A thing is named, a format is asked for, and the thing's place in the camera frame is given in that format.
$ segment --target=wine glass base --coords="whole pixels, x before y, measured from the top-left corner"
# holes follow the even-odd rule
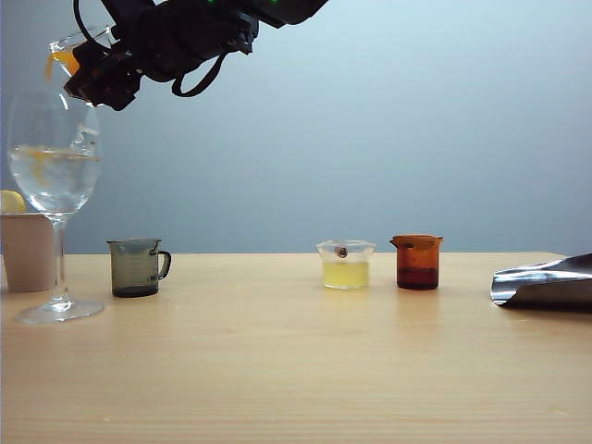
[[[95,301],[72,299],[67,302],[49,302],[35,308],[29,308],[17,314],[16,320],[25,324],[53,324],[84,316],[101,313],[105,306]]]

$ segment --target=silver foil bag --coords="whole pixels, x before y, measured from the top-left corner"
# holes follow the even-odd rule
[[[508,308],[592,310],[592,253],[500,270],[491,300]]]

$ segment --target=cup handle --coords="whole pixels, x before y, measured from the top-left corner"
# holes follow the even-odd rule
[[[161,266],[160,271],[158,272],[158,280],[160,280],[167,277],[168,269],[170,268],[170,253],[160,251],[158,252],[158,254],[162,254],[163,256],[165,256],[163,266]]]

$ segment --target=dark liquid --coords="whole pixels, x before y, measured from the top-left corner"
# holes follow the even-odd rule
[[[435,289],[438,287],[438,271],[436,268],[399,268],[397,285],[409,290]]]
[[[137,298],[139,296],[149,296],[158,291],[156,285],[137,285],[134,287],[124,287],[123,289],[113,289],[113,295],[120,298]]]

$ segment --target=brown beaker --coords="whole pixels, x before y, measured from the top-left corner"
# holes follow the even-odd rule
[[[438,287],[441,236],[403,234],[390,243],[397,248],[397,286],[409,290]]]

